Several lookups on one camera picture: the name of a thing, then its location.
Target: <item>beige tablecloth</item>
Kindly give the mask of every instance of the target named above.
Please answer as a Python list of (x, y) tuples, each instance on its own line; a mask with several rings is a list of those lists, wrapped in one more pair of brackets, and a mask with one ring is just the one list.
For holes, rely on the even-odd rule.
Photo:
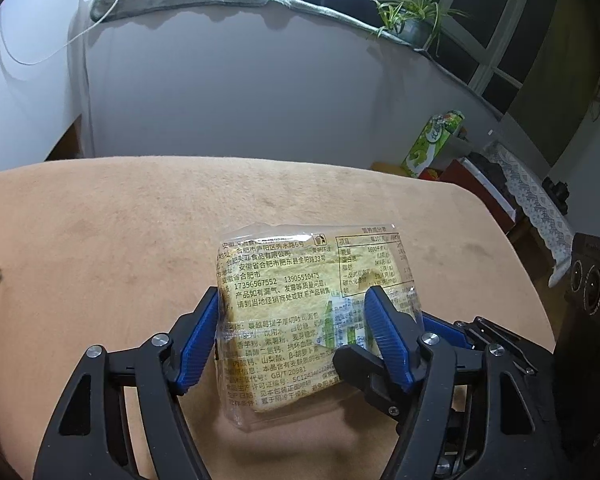
[[(480, 199), (449, 184), (237, 158), (109, 158), (0, 173), (0, 440), (32, 475), (66, 380), (91, 344), (139, 345), (216, 281), (221, 234), (252, 222), (395, 223), (423, 309), (482, 315), (552, 348), (525, 270)], [(214, 480), (378, 478), (395, 424), (359, 397), (254, 433), (219, 411), (210, 362), (182, 406)], [(130, 426), (151, 466), (137, 400)]]

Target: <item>silver screw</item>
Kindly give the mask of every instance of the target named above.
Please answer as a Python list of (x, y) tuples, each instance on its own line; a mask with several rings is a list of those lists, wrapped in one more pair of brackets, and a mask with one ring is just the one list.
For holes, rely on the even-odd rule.
[(425, 344), (429, 346), (437, 345), (440, 342), (440, 337), (438, 334), (434, 334), (433, 332), (425, 332), (422, 334), (422, 340)]
[(154, 346), (165, 346), (169, 342), (169, 336), (166, 334), (156, 334), (151, 338), (151, 344)]
[(451, 462), (446, 456), (441, 456), (436, 466), (436, 476), (443, 477), (449, 474), (451, 471)]
[(102, 354), (102, 346), (100, 346), (100, 345), (90, 346), (89, 348), (87, 348), (87, 351), (85, 353), (87, 354), (87, 357), (90, 357), (92, 359), (94, 357), (98, 357), (100, 354)]
[(496, 357), (500, 357), (501, 355), (504, 355), (504, 346), (499, 345), (498, 343), (491, 343), (489, 345), (489, 352)]

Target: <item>packaged bread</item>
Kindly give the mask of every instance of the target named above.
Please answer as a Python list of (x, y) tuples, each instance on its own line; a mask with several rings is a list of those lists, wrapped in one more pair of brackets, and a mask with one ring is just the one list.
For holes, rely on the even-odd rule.
[(421, 319), (392, 224), (251, 226), (222, 243), (217, 272), (218, 389), (225, 415), (244, 429), (338, 383), (339, 346), (378, 352), (363, 312), (370, 286)]

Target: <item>olive green curtain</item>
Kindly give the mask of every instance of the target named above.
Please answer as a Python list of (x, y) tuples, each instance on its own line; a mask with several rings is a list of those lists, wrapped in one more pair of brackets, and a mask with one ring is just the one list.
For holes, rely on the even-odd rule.
[(509, 108), (552, 166), (580, 126), (600, 78), (600, 30), (589, 0), (558, 0), (544, 43)]

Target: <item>lace tablecloth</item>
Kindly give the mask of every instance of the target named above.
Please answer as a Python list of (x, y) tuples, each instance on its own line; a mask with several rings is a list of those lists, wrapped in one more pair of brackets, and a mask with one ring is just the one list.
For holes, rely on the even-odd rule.
[(555, 286), (571, 267), (573, 229), (542, 189), (542, 181), (502, 144), (488, 146), (484, 155), (500, 165), (507, 179), (507, 189), (551, 251), (555, 260), (549, 286)]

